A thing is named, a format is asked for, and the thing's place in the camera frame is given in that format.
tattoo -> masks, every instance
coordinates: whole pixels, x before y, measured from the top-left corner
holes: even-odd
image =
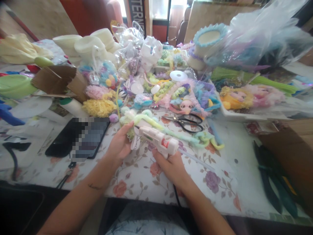
[[[92,189],[95,189],[95,190],[100,190],[102,189],[102,187],[97,187],[97,186],[93,186],[93,184],[88,184],[88,186]]]

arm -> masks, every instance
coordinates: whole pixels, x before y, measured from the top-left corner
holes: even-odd
[[[116,133],[106,154],[55,208],[37,235],[79,234],[91,208],[103,195],[115,171],[130,153],[126,133],[133,125],[133,122],[124,125]]]
[[[185,195],[201,234],[235,234],[222,215],[187,174],[180,152],[176,152],[166,160],[154,149],[153,156],[167,178]]]

green plastic bowl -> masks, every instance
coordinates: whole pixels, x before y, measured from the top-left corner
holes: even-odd
[[[20,74],[0,77],[0,95],[10,99],[22,99],[33,94],[38,89],[30,83],[31,80],[32,78]]]

hand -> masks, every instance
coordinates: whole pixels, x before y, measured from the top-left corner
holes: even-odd
[[[116,157],[117,159],[123,160],[130,153],[129,139],[127,132],[134,126],[134,122],[122,126],[122,128],[113,137],[110,146],[107,150],[106,155]]]
[[[174,155],[169,156],[167,160],[157,149],[153,149],[152,154],[166,177],[184,193],[186,186],[193,181],[185,170],[180,152],[177,151]]]

pixelated phone screen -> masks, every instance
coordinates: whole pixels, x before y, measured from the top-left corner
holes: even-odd
[[[76,148],[76,155],[93,159],[109,124],[108,118],[72,118],[47,148],[45,154],[62,158]]]

